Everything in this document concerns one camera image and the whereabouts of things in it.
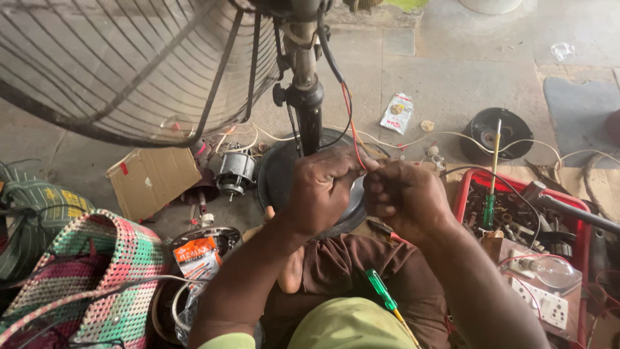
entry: metal wire grille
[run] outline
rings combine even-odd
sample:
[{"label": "metal wire grille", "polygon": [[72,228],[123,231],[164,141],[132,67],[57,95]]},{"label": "metal wire grille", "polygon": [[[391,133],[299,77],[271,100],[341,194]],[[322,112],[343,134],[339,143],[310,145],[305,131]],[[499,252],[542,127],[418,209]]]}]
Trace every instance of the metal wire grille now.
[{"label": "metal wire grille", "polygon": [[242,121],[276,55],[272,20],[227,0],[0,0],[0,97],[107,142],[187,146]]}]

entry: hammer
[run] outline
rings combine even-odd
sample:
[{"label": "hammer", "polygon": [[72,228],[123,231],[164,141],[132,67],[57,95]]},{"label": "hammer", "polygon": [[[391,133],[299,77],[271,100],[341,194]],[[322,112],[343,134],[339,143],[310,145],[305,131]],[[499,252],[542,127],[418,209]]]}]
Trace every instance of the hammer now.
[{"label": "hammer", "polygon": [[[543,194],[543,191],[547,189],[547,186],[542,184],[539,181],[532,181],[529,183],[527,187],[525,187],[521,192],[521,196],[523,199],[528,201],[530,204],[540,204],[546,208],[554,209],[556,211],[561,211],[566,214],[572,215],[577,219],[580,219],[588,224],[594,225],[595,227],[599,227],[605,231],[608,231],[612,234],[615,234],[620,237],[620,225],[612,222],[610,220],[606,220],[597,215],[591,214],[584,210],[573,207],[569,204],[565,204],[562,201],[554,199],[547,194]],[[516,201],[517,206],[521,208],[525,208],[527,204],[525,202]]]}]

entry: black round fan base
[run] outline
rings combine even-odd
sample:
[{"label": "black round fan base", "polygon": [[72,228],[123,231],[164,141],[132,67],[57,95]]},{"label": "black round fan base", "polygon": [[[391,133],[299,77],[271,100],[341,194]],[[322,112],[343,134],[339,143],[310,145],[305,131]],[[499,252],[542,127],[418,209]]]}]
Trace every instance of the black round fan base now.
[{"label": "black round fan base", "polygon": [[[341,131],[324,127],[321,144],[333,142],[340,133]],[[293,134],[289,134],[286,137],[290,138],[292,136]],[[344,135],[335,145],[349,144],[353,144],[353,139],[348,135]],[[263,156],[257,180],[260,205],[263,209],[267,206],[273,206],[274,211],[277,213],[286,206],[293,182],[293,164],[298,158],[295,140],[277,142]],[[364,210],[364,187],[362,181],[363,177],[360,177],[353,183],[349,205],[340,216],[338,222],[330,229],[316,236],[316,239],[348,233],[364,221],[366,210]]]}]

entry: green screwdriver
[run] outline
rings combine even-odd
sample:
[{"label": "green screwdriver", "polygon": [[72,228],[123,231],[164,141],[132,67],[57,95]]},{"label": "green screwdriver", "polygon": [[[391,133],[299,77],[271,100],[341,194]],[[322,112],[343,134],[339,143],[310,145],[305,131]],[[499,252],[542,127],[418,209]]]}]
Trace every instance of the green screwdriver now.
[{"label": "green screwdriver", "polygon": [[[499,119],[497,121],[497,135],[495,135],[495,150],[493,151],[493,168],[492,172],[495,174],[497,171],[497,154],[500,150],[500,130],[502,129],[502,120]],[[493,226],[493,216],[494,216],[494,204],[495,204],[495,176],[491,177],[491,186],[489,188],[489,193],[487,194],[486,205],[484,206],[483,216],[482,216],[482,227],[486,230],[491,230]]]},{"label": "green screwdriver", "polygon": [[377,291],[381,298],[383,298],[383,301],[386,304],[386,308],[391,310],[398,319],[398,321],[400,321],[401,324],[405,327],[405,329],[409,333],[409,336],[414,341],[415,347],[417,349],[422,349],[422,347],[420,347],[420,344],[418,343],[418,340],[415,339],[414,333],[411,332],[411,329],[409,328],[409,326],[407,326],[407,323],[402,318],[401,313],[398,311],[398,309],[396,309],[396,301],[393,300],[392,296],[389,295],[388,288],[385,286],[383,281],[381,281],[381,278],[379,277],[377,271],[374,269],[368,269],[366,270],[366,276],[370,280],[370,283],[373,284],[374,290]]}]

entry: gray mat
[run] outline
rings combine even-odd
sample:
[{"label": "gray mat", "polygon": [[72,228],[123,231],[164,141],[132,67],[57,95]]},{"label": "gray mat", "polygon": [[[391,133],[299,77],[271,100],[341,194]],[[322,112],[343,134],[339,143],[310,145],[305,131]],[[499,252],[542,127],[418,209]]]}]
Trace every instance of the gray mat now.
[{"label": "gray mat", "polygon": [[[545,78],[544,94],[562,156],[583,149],[620,153],[605,129],[607,116],[620,109],[620,91],[614,81]],[[573,155],[566,159],[565,165],[581,167],[592,154]],[[603,159],[596,167],[620,168],[620,165]]]}]

